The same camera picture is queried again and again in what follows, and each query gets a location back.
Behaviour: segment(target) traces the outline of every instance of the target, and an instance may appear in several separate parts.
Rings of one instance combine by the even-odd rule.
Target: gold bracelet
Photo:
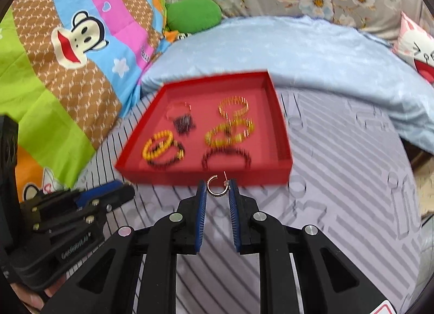
[[[149,151],[150,147],[155,143],[157,140],[167,137],[166,141],[161,141],[158,143],[157,149],[153,149]],[[142,151],[142,156],[145,160],[151,161],[153,159],[156,159],[159,157],[164,151],[166,151],[173,143],[173,133],[170,130],[164,130],[158,133],[155,133],[154,136],[149,139]]]
[[[244,97],[241,96],[227,97],[226,99],[224,99],[218,105],[218,112],[223,118],[226,118],[228,120],[229,114],[226,111],[223,111],[223,107],[225,107],[226,105],[236,105],[236,104],[244,105],[244,107],[233,113],[234,118],[242,117],[247,112],[249,112],[249,103]]]
[[[242,131],[242,133],[232,136],[232,127],[245,125],[247,128]],[[241,143],[244,139],[248,138],[249,135],[255,130],[255,126],[251,119],[238,118],[236,120],[230,121],[228,123],[222,123],[216,126],[213,130],[210,130],[205,134],[205,142],[212,148],[219,148],[223,146],[229,146],[232,144]],[[226,139],[215,139],[212,140],[212,136],[216,135],[218,132],[225,132]]]

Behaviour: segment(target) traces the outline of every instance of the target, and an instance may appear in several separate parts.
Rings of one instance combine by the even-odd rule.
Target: red box
[[[203,171],[202,157],[209,149],[205,134],[225,121],[218,112],[218,104],[231,96],[242,96],[249,104],[249,112],[244,118],[253,121],[255,130],[236,147],[249,152],[251,168],[244,168],[241,156],[220,154],[210,157],[210,170]],[[191,105],[196,128],[188,136],[179,136],[173,123],[166,119],[166,109],[176,102]],[[185,147],[185,158],[165,170],[149,166],[142,157],[145,143],[161,130],[174,132],[175,140]],[[176,151],[172,147],[161,159],[169,160]],[[238,185],[285,185],[291,168],[286,124],[267,72],[209,76],[164,85],[138,122],[116,163],[116,169],[131,182],[185,186],[196,185],[212,175],[218,175],[222,181],[223,171],[229,179],[236,178]]]

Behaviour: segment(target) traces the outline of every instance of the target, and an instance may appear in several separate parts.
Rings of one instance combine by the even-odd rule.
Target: green cushion
[[[221,22],[221,10],[213,0],[181,0],[167,4],[167,25],[171,31],[198,33]]]

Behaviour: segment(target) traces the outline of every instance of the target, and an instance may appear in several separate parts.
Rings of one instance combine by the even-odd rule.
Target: human hand
[[[50,287],[45,290],[45,293],[50,298],[60,289],[60,287],[65,283],[66,275],[63,275],[59,280],[53,283]],[[20,284],[10,285],[14,292],[17,294],[18,298],[26,305],[29,305],[37,310],[41,310],[44,306],[44,301],[36,293],[29,290],[27,287]]]

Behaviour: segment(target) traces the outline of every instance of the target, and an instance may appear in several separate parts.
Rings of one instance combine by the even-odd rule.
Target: lime green fabric
[[[221,22],[221,10],[213,0],[181,0],[167,4],[167,25],[171,31],[198,33]]]
[[[95,150],[34,73],[11,10],[0,29],[0,114],[19,123],[18,144],[42,167],[50,168],[59,182],[72,187]]]

